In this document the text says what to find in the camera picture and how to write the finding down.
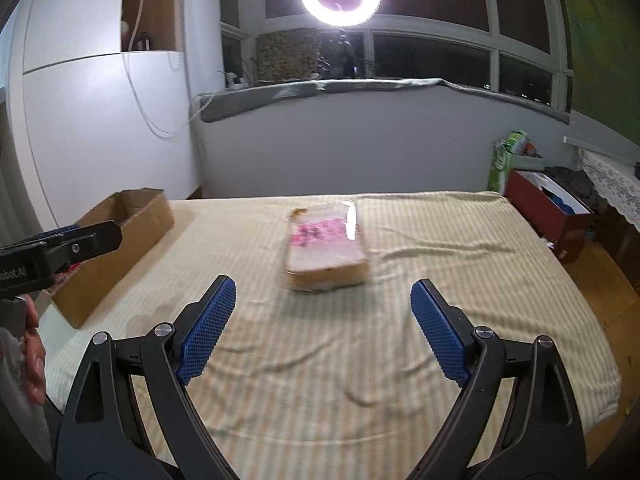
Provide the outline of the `person's left hand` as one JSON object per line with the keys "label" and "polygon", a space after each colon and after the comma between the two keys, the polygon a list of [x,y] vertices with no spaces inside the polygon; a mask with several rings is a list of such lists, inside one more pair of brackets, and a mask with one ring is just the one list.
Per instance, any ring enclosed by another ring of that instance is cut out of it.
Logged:
{"label": "person's left hand", "polygon": [[1,300],[1,400],[8,408],[46,400],[39,318],[28,295]]}

